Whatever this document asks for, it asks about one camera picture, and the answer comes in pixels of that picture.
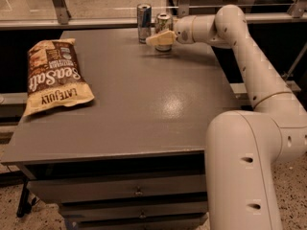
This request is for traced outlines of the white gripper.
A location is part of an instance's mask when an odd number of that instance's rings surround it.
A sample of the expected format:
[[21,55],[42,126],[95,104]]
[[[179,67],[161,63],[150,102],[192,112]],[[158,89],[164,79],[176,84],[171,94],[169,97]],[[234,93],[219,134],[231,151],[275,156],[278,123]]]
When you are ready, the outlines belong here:
[[146,44],[150,46],[172,45],[176,40],[181,44],[192,44],[193,22],[195,16],[185,16],[180,18],[174,25],[174,30],[164,30],[146,38]]

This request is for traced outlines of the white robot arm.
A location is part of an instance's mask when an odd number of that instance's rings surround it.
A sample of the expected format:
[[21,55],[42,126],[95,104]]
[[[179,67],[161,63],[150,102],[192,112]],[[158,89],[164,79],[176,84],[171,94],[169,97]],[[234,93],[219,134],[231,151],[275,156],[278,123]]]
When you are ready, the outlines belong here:
[[244,12],[226,5],[214,15],[185,16],[146,42],[203,42],[233,51],[252,109],[224,112],[208,126],[210,230],[283,230],[272,164],[307,151],[307,112],[250,35]]

